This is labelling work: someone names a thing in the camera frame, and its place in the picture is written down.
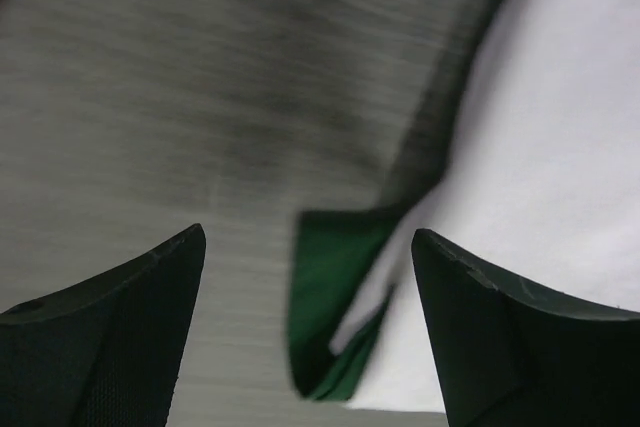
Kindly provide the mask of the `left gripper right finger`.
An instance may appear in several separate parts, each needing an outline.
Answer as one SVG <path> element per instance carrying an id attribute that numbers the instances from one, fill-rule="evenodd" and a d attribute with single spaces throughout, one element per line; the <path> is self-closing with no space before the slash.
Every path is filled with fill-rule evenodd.
<path id="1" fill-rule="evenodd" d="M 450 425 L 638 425 L 637 313 L 545 287 L 430 230 L 411 253 Z"/>

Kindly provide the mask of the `white green printed t-shirt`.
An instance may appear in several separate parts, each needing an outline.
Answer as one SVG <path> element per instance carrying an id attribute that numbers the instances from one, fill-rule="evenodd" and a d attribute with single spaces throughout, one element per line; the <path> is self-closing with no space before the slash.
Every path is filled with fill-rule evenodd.
<path id="1" fill-rule="evenodd" d="M 420 230 L 639 316 L 639 0 L 465 0 L 391 180 L 383 205 L 297 219 L 286 346 L 301 398 L 446 416 Z"/>

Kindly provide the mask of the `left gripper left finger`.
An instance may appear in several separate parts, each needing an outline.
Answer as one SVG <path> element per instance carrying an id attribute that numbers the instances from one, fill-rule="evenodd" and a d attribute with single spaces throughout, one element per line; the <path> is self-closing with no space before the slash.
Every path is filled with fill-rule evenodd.
<path id="1" fill-rule="evenodd" d="M 164 426 L 204 267 L 194 224 L 1 315 L 1 424 Z"/>

